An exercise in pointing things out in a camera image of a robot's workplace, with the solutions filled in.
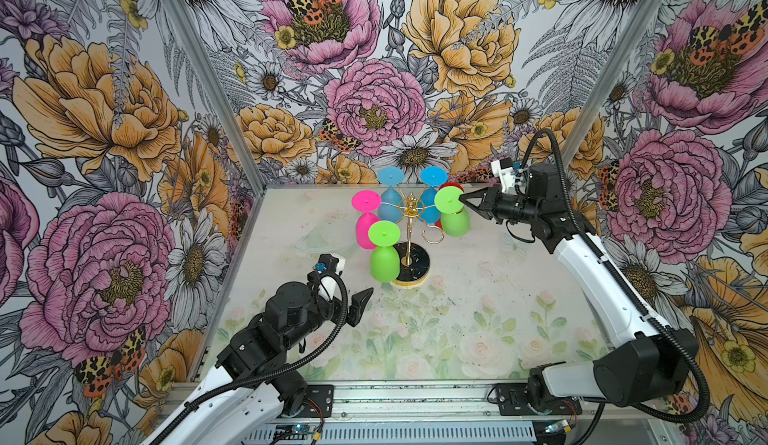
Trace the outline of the red wine glass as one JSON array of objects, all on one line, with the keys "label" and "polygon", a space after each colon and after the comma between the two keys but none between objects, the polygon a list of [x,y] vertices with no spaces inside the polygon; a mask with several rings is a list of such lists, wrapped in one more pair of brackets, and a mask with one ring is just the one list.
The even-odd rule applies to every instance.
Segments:
[{"label": "red wine glass", "polygon": [[444,186],[440,188],[434,198],[434,205],[440,213],[440,224],[444,232],[451,228],[451,222],[461,214],[464,204],[460,201],[464,190],[458,186]]}]

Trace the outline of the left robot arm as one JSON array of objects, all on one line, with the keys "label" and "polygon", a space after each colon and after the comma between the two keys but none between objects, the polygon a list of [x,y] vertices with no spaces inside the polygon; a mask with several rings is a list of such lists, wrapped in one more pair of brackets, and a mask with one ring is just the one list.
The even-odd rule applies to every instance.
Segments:
[{"label": "left robot arm", "polygon": [[279,286],[215,365],[146,438],[148,444],[239,444],[306,401],[301,368],[322,355],[344,326],[357,326],[374,290],[350,294],[342,264],[321,256],[306,281]]}]

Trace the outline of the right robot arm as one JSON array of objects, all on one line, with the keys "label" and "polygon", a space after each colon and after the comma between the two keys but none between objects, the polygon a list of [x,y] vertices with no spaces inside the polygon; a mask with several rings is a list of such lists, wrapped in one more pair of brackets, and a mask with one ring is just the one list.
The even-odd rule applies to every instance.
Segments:
[{"label": "right robot arm", "polygon": [[532,368],[527,405],[544,412],[578,398],[632,407],[675,424],[703,419],[711,394],[696,361],[693,333],[673,328],[632,286],[589,220],[571,206],[561,152],[554,148],[552,155],[551,164],[495,161],[498,184],[459,197],[465,209],[486,220],[529,226],[533,241],[580,286],[609,345],[608,353],[592,362]]}]

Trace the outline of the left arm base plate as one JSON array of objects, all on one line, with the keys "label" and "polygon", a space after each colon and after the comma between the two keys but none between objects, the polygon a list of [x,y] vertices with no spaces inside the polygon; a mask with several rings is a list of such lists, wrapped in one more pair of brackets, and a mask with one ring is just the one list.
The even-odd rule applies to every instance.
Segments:
[{"label": "left arm base plate", "polygon": [[292,392],[284,402],[282,418],[330,418],[334,406],[336,387],[327,384],[309,384]]}]

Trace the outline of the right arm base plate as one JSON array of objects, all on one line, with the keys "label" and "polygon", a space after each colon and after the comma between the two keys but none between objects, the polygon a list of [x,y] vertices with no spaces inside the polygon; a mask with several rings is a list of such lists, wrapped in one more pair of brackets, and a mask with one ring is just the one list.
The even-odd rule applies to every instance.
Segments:
[{"label": "right arm base plate", "polygon": [[520,383],[498,383],[489,390],[486,401],[497,407],[501,416],[567,416],[578,418],[582,406],[573,398],[555,398],[536,402],[527,385]]}]

